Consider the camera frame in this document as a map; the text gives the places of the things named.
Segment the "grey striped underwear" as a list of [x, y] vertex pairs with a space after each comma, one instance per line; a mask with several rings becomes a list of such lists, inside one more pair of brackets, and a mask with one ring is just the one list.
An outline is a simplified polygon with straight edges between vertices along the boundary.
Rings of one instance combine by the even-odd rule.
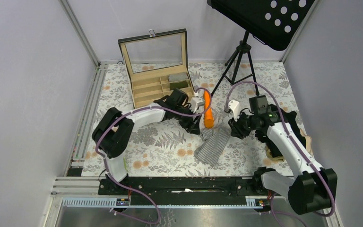
[[226, 127], [203, 129], [200, 137], [204, 142], [194, 151], [194, 157], [204, 164], [215, 166], [231, 137], [231, 129]]

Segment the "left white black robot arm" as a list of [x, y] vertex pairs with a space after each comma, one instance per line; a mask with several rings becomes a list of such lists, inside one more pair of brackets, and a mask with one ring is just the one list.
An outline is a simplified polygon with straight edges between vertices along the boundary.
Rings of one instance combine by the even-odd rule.
[[124, 152], [134, 131], [152, 123], [176, 119], [186, 132], [199, 135], [198, 109], [204, 104], [203, 98], [189, 97], [177, 88], [171, 94], [129, 112], [122, 112], [115, 107], [108, 109], [94, 129], [92, 140], [111, 178], [110, 189], [116, 194], [123, 194], [127, 190]]

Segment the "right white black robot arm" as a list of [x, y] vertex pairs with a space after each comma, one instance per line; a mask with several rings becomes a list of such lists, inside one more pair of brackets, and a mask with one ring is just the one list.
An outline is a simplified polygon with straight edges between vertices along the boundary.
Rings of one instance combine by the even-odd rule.
[[228, 121], [231, 135], [244, 139], [255, 132], [270, 151], [275, 150], [290, 166], [293, 178], [273, 168], [260, 167], [254, 172], [252, 188], [263, 195], [269, 190], [288, 199], [299, 215], [316, 212], [335, 205], [337, 174], [325, 169], [298, 139], [298, 127], [291, 126], [296, 113], [286, 113], [279, 106], [269, 104], [266, 96], [249, 99], [251, 114], [246, 114], [238, 101], [231, 100], [226, 109], [233, 113]]

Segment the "orange cylinder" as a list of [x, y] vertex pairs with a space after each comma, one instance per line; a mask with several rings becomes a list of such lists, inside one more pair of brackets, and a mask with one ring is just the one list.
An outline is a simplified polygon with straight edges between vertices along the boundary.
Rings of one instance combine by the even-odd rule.
[[212, 128], [214, 126], [214, 118], [211, 110], [211, 95], [209, 92], [204, 91], [204, 108], [207, 109], [204, 113], [204, 126], [206, 128]]

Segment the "floral tablecloth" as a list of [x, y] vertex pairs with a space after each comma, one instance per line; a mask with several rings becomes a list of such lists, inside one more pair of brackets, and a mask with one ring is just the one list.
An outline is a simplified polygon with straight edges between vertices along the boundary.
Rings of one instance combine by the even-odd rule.
[[[305, 131], [283, 63], [256, 62], [253, 67], [257, 82], [272, 92], [284, 111], [297, 112], [298, 127]], [[211, 91], [224, 70], [223, 63], [189, 63], [193, 86]], [[215, 127], [229, 128], [227, 121], [232, 115], [224, 112], [224, 104], [230, 88], [229, 82], [223, 80], [214, 95], [212, 114]], [[121, 64], [109, 65], [92, 130], [109, 108], [116, 107], [121, 111], [134, 109], [131, 95], [126, 67]], [[230, 99], [239, 101], [242, 108], [247, 108], [250, 106], [248, 98], [254, 95], [254, 85], [242, 84], [233, 90]], [[265, 144], [259, 142], [253, 133], [243, 140], [231, 137], [215, 166], [195, 159], [193, 152], [203, 140], [200, 136], [187, 133], [175, 119], [142, 127], [131, 136], [125, 150], [130, 176], [251, 176], [262, 166], [293, 176], [286, 161], [273, 162], [267, 158]], [[98, 177], [103, 170], [103, 159], [95, 152], [95, 142], [90, 136], [81, 176]]]

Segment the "dark green rolled cloth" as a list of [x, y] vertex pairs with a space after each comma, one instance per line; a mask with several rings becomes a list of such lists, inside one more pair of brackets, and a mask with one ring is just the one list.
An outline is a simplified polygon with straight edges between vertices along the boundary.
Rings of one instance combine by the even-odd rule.
[[183, 88], [187, 88], [187, 87], [189, 87], [189, 83], [186, 80], [180, 81], [180, 82], [169, 83], [170, 90], [183, 89]]

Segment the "grey rolled cloth in box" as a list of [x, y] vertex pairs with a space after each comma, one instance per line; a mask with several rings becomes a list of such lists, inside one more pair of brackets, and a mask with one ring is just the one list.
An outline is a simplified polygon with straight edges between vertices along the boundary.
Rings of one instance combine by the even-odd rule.
[[172, 82], [177, 82], [177, 81], [182, 81], [182, 80], [186, 80], [188, 79], [188, 75], [184, 72], [181, 72], [181, 73], [174, 73], [174, 74], [170, 74], [168, 76], [168, 81], [170, 83]]

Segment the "wooden compartment box glass lid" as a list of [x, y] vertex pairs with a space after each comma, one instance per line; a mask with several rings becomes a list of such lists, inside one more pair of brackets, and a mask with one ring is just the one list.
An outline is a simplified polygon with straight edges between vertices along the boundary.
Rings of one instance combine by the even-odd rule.
[[181, 89], [194, 96], [194, 86], [188, 71], [187, 30], [177, 29], [123, 38], [118, 45], [130, 79], [135, 108], [171, 94], [168, 76], [184, 72], [189, 87]]

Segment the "beige garment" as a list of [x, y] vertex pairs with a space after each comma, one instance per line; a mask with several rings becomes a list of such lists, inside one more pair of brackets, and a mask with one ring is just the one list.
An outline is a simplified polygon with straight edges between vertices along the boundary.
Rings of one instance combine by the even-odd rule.
[[[307, 152], [313, 156], [312, 148], [311, 148], [311, 137], [309, 136], [298, 136], [298, 140], [302, 143], [302, 145], [306, 148]], [[275, 144], [271, 144], [271, 142], [266, 143], [265, 152], [267, 158], [269, 158], [273, 162], [284, 162], [285, 158], [277, 148]]]

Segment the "black music stand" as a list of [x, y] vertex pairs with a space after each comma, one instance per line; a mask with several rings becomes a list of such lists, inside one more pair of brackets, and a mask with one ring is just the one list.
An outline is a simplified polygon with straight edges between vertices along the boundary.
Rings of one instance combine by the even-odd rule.
[[257, 81], [251, 56], [249, 36], [275, 51], [284, 51], [293, 35], [310, 11], [313, 0], [209, 0], [207, 4], [245, 30], [243, 39], [225, 63], [225, 71], [211, 94], [215, 94], [223, 80], [235, 85], [245, 79], [237, 79], [242, 57], [248, 56], [251, 73], [246, 79]]

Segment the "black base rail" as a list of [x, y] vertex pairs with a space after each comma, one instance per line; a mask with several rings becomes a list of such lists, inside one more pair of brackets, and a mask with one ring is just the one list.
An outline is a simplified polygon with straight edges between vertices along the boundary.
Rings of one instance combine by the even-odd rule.
[[120, 184], [109, 177], [99, 181], [99, 195], [129, 199], [132, 206], [254, 206], [270, 198], [250, 177], [126, 177]]

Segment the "aluminium frame rails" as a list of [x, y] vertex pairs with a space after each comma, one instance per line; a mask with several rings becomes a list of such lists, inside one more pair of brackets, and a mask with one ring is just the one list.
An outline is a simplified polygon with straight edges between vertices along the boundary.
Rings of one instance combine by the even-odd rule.
[[59, 4], [93, 65], [63, 173], [70, 178], [81, 177], [104, 77], [109, 65], [121, 60], [119, 38], [146, 34], [151, 28], [160, 32], [186, 28], [188, 59], [203, 63], [224, 62], [243, 34], [204, 0], [61, 0]]

